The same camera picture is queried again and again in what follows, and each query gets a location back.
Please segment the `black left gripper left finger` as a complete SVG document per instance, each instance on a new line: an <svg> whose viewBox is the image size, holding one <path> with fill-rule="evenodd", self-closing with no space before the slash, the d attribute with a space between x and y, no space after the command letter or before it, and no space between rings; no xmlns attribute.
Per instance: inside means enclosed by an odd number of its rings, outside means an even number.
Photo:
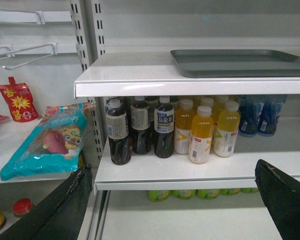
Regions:
<svg viewBox="0 0 300 240"><path fill-rule="evenodd" d="M29 213L0 234L0 240L76 240L93 189L92 166L72 173Z"/></svg>

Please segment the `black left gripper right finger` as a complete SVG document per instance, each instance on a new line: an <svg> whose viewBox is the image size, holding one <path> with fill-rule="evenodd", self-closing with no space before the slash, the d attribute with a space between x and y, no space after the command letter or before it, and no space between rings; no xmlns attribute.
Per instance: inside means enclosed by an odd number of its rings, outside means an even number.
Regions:
<svg viewBox="0 0 300 240"><path fill-rule="evenodd" d="M300 182L263 159L255 182L281 238L300 240Z"/></svg>

